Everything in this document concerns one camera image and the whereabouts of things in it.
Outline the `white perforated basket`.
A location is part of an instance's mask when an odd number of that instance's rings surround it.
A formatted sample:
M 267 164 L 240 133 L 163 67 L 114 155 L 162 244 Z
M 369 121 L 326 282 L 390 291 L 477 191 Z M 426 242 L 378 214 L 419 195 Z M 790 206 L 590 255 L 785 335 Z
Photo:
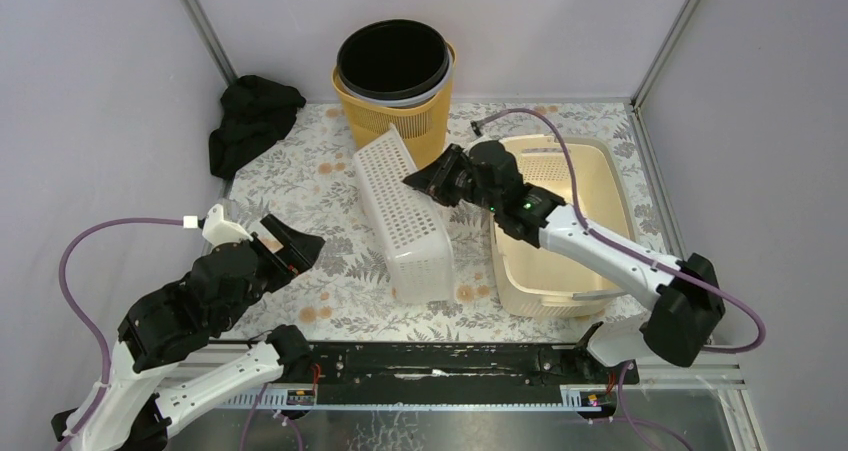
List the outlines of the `white perforated basket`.
M 356 151 L 360 202 L 375 234 L 396 299 L 426 304 L 454 299 L 451 241 L 434 203 L 403 179 L 417 167 L 396 128 Z

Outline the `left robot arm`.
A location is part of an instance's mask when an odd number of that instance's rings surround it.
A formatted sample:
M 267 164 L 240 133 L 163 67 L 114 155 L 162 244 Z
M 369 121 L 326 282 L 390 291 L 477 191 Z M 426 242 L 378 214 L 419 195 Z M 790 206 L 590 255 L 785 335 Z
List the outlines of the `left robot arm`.
M 252 387 L 314 377 L 309 342 L 294 325 L 280 325 L 243 355 L 167 387 L 164 380 L 191 354 L 231 330 L 264 295 L 309 271 L 322 237 L 297 231 L 274 215 L 262 226 L 278 242 L 227 218 L 221 206 L 179 227 L 199 230 L 210 244 L 180 279 L 136 301 L 108 343 L 90 318 L 84 324 L 101 352 L 101 373 L 83 403 L 56 414 L 51 427 L 61 450 L 161 450 L 188 424 Z

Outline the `cream large container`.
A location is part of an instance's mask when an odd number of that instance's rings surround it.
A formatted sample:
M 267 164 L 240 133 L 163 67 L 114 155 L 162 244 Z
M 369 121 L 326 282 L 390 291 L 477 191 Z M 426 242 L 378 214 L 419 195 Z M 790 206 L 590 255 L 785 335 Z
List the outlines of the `cream large container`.
M 525 180 L 573 201 L 571 174 L 554 137 L 502 138 Z M 587 218 L 635 238 L 630 204 L 609 147 L 594 138 L 568 138 L 578 183 L 578 202 Z M 602 310 L 620 288 L 597 272 L 565 256 L 515 240 L 494 223 L 491 249 L 498 297 L 512 315 L 572 318 Z

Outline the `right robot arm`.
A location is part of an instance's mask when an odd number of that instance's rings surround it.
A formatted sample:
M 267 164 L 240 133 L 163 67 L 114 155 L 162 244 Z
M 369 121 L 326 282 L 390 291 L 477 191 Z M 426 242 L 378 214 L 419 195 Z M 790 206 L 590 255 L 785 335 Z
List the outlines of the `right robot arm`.
M 640 317 L 602 324 L 587 335 L 573 357 L 583 381 L 597 383 L 614 366 L 650 356 L 688 368 L 724 316 L 723 300 L 706 280 L 713 270 L 707 259 L 657 254 L 583 218 L 575 203 L 527 182 L 498 141 L 469 151 L 451 145 L 403 182 L 440 205 L 466 201 L 490 211 L 507 236 L 576 261 L 645 308 Z

